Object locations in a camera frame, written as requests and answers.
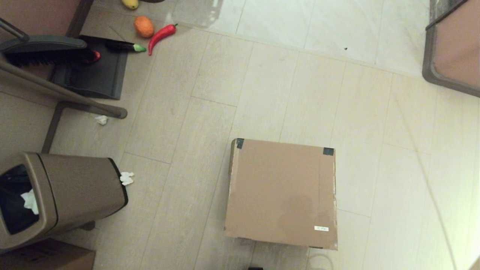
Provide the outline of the closed brown cardboard carton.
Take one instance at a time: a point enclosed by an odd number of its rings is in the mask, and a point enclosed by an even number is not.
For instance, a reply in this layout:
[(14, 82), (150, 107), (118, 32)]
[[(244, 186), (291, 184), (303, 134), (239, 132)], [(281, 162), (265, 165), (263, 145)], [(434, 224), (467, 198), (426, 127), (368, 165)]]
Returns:
[(93, 270), (96, 252), (47, 239), (0, 255), (0, 270)]

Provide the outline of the orange toy fruit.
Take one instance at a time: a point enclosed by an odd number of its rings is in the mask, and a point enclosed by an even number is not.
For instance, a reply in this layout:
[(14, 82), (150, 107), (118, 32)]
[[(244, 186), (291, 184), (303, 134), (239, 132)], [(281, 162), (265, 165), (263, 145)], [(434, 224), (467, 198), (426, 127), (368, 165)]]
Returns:
[(134, 28), (143, 38), (151, 38), (155, 33), (155, 26), (153, 22), (145, 16), (136, 17), (134, 20)]

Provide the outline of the dark grey dustpan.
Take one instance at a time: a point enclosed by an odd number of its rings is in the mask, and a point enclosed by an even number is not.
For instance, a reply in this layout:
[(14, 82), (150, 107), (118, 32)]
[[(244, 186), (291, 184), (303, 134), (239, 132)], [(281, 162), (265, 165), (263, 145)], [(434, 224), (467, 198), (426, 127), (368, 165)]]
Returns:
[(86, 35), (78, 38), (100, 52), (101, 59), (91, 64), (58, 65), (54, 68), (52, 82), (84, 97), (120, 100), (128, 52), (106, 48), (108, 38)]

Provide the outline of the red chili pepper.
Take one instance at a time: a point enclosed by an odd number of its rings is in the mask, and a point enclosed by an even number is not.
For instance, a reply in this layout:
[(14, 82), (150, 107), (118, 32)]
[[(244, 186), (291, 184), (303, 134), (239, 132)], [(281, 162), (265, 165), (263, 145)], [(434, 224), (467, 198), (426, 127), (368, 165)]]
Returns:
[(154, 47), (156, 46), (156, 44), (158, 44), (160, 41), (162, 41), (163, 39), (169, 37), (169, 36), (172, 36), (173, 34), (176, 33), (177, 31), (177, 26), (178, 24), (169, 24), (169, 25), (166, 25), (165, 27), (163, 27), (162, 29), (160, 29), (158, 32), (156, 32), (151, 38), (150, 38), (150, 41), (149, 41), (149, 44), (148, 44), (148, 55), (151, 56), (153, 54), (153, 51), (154, 51)]

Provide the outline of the toy eggplant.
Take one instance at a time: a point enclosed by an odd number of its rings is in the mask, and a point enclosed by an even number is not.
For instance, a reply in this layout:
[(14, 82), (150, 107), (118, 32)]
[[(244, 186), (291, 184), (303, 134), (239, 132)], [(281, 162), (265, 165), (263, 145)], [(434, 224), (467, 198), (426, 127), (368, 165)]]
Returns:
[(107, 40), (105, 41), (105, 46), (111, 51), (118, 52), (146, 52), (146, 48), (131, 42), (118, 41), (118, 40)]

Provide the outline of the black broom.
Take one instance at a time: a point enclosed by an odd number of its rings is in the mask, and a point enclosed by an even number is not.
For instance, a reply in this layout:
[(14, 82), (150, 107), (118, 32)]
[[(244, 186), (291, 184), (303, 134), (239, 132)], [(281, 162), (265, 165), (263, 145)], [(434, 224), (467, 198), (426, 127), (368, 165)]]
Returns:
[(91, 64), (92, 51), (86, 41), (67, 36), (29, 36), (0, 18), (0, 27), (15, 36), (0, 44), (0, 53), (14, 66)]

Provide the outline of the brown cardboard shoe box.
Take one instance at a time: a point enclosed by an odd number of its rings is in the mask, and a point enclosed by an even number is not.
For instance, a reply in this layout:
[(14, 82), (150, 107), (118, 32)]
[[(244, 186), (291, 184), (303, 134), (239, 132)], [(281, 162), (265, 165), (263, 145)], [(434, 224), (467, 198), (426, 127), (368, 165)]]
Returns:
[(236, 138), (225, 236), (338, 249), (336, 151)]

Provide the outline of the brown trash bin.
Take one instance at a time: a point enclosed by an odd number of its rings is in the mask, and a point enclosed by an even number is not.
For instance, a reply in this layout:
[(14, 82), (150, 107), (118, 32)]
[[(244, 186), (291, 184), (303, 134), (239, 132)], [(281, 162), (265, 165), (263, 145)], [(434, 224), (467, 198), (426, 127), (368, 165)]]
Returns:
[[(34, 190), (39, 215), (21, 194)], [(20, 152), (0, 159), (0, 253), (55, 237), (128, 203), (111, 158)]]

